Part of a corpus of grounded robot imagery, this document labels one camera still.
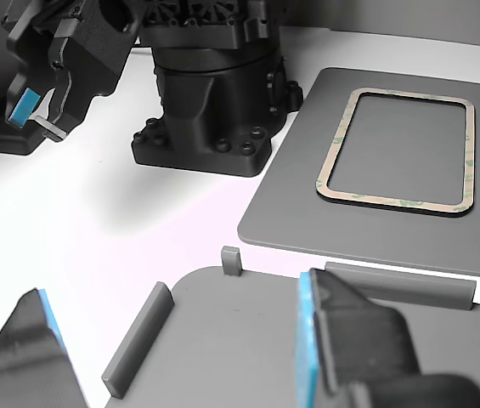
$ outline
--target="blue gripper pad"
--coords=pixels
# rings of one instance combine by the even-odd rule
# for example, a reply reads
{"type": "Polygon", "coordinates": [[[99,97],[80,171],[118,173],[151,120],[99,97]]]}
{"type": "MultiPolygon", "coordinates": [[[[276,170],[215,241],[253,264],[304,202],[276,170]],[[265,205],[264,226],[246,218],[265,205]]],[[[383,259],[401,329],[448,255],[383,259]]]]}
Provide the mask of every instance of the blue gripper pad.
{"type": "Polygon", "coordinates": [[[43,306],[43,312],[45,313],[45,318],[47,319],[47,326],[49,329],[51,329],[54,333],[54,336],[56,337],[57,341],[59,342],[59,346],[66,351],[66,347],[64,345],[64,340],[62,339],[62,335],[60,334],[60,329],[59,325],[56,322],[56,319],[54,317],[53,310],[51,309],[51,303],[49,303],[49,299],[47,297],[47,293],[45,292],[45,289],[40,289],[37,291],[39,294],[39,298],[42,301],[42,306],[43,306]]]}
{"type": "Polygon", "coordinates": [[[27,88],[20,97],[19,103],[13,109],[8,122],[17,128],[23,128],[34,109],[36,109],[40,98],[40,95],[32,91],[30,88],[27,88]]]}
{"type": "Polygon", "coordinates": [[[315,304],[309,272],[300,274],[296,314],[295,384],[297,408],[313,408],[319,375],[319,351],[313,315],[315,304]]]}

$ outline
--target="gray tray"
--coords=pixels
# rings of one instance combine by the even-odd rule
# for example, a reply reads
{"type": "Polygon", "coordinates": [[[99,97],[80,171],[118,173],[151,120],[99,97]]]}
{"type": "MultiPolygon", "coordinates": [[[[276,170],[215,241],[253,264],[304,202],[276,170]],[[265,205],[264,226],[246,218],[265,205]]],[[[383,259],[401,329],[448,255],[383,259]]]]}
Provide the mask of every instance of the gray tray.
{"type": "MultiPolygon", "coordinates": [[[[327,268],[372,298],[412,302],[378,301],[406,317],[423,372],[480,385],[475,282],[336,266],[327,268]]],[[[223,267],[171,292],[157,284],[103,375],[107,408],[294,408],[296,282],[243,271],[239,250],[225,247],[223,267]]]]}
{"type": "MultiPolygon", "coordinates": [[[[330,187],[454,204],[464,175],[465,112],[452,105],[368,98],[330,187]]],[[[241,219],[244,242],[335,258],[480,276],[480,84],[329,68],[319,77],[241,219]],[[449,96],[476,110],[473,208],[459,218],[396,212],[321,198],[315,183],[351,92],[449,96]]]]}

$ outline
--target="gray plate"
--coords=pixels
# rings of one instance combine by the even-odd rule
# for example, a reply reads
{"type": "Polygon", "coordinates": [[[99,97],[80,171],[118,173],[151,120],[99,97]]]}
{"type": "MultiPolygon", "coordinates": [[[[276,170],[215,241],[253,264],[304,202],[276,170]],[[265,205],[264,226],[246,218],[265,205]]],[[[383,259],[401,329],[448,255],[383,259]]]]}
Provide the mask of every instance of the gray plate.
{"type": "MultiPolygon", "coordinates": [[[[137,350],[147,337],[128,344],[124,355],[144,361],[124,398],[111,398],[107,408],[295,408],[296,285],[249,271],[226,276],[220,267],[185,276],[172,289],[175,306],[149,353],[137,350]]],[[[457,373],[480,386],[480,305],[381,303],[404,314],[423,372],[457,373]]],[[[142,309],[134,331],[153,326],[157,315],[142,309]]]]}
{"type": "MultiPolygon", "coordinates": [[[[331,176],[336,190],[412,201],[460,199],[464,110],[361,101],[331,176]]],[[[379,264],[480,276],[480,84],[329,68],[321,71],[246,214],[248,244],[379,264]],[[459,218],[323,200],[315,181],[351,92],[384,88],[463,98],[476,108],[476,185],[459,218]]]]}

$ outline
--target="tan gasket frame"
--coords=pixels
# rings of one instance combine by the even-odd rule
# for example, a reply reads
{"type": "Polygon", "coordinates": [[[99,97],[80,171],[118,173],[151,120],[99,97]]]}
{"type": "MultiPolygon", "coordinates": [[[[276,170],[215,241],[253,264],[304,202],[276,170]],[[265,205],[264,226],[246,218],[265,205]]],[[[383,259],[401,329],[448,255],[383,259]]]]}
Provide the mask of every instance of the tan gasket frame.
{"type": "Polygon", "coordinates": [[[447,96],[436,96],[424,93],[411,93],[402,91],[393,91],[378,88],[360,88],[351,93],[347,107],[343,113],[340,126],[332,140],[332,144],[328,150],[325,163],[317,178],[317,191],[324,198],[330,201],[347,201],[349,204],[357,204],[369,207],[390,207],[389,209],[421,212],[421,213],[440,213],[447,216],[460,216],[467,212],[474,203],[474,174],[475,174],[475,146],[476,146],[476,123],[474,105],[461,98],[453,98],[447,96]],[[351,125],[353,115],[357,109],[357,104],[362,96],[365,95],[382,95],[394,96],[399,98],[424,99],[437,102],[447,102],[450,104],[462,105],[466,109],[466,143],[465,143],[465,159],[464,159],[464,179],[462,201],[456,205],[439,204],[435,202],[408,201],[397,198],[379,197],[374,195],[352,194],[343,191],[334,191],[328,187],[330,176],[336,165],[337,158],[342,150],[345,142],[347,131],[351,125]]]}

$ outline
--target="white surface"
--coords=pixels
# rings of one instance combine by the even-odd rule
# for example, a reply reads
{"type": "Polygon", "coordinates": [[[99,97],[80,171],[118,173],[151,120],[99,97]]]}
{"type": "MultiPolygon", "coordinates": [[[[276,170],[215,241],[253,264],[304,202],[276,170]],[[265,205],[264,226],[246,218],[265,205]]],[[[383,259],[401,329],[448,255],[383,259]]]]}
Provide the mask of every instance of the white surface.
{"type": "MultiPolygon", "coordinates": [[[[283,49],[289,77],[305,92],[327,66],[480,83],[480,48],[469,45],[287,29],[283,49]]],[[[161,114],[152,72],[149,55],[133,54],[116,92],[95,99],[65,142],[46,141],[28,157],[0,155],[0,328],[24,292],[46,288],[92,408],[109,398],[100,376],[157,281],[173,287],[220,264],[224,245],[240,247],[245,269],[277,275],[332,260],[240,242],[236,227],[263,174],[135,164],[133,134],[161,114]]]]}

